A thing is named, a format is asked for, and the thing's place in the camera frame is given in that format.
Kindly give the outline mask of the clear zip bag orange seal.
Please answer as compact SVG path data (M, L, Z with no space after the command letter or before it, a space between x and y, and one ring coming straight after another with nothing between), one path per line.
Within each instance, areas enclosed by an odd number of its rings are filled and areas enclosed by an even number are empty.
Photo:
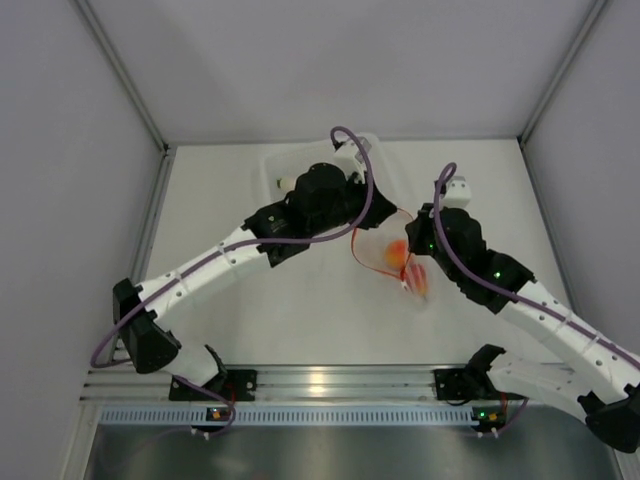
M363 268L392 279L416 302L425 303L429 296L429 275L423 261L409 252L405 226L414 220L399 208L377 228L356 228L351 233L350 251Z

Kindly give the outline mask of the white fake radish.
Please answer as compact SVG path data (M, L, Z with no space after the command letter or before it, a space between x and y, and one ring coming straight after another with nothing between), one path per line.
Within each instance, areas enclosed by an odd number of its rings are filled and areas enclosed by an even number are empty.
M295 189L297 179L294 177L280 177L276 179L276 187L284 192L288 193Z

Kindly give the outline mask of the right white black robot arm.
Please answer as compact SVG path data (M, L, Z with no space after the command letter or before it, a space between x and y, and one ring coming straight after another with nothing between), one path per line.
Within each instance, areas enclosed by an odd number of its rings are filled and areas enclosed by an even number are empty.
M564 306L513 257L487 247L460 208L426 203L406 228L409 250L434 259L471 302L523 330L561 363L543 365L485 345L467 363L468 388L527 397L581 421L623 453L639 447L639 357Z

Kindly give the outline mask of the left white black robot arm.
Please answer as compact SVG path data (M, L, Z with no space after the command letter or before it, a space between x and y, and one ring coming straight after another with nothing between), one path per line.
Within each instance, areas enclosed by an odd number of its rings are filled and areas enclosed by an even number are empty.
M155 279L134 284L125 278L114 286L114 322L137 373L165 371L190 382L204 399L219 397L227 371L217 352L175 336L189 308L308 250L323 234L377 228L397 211L364 173L330 163L276 185L283 199L257 210L209 251Z

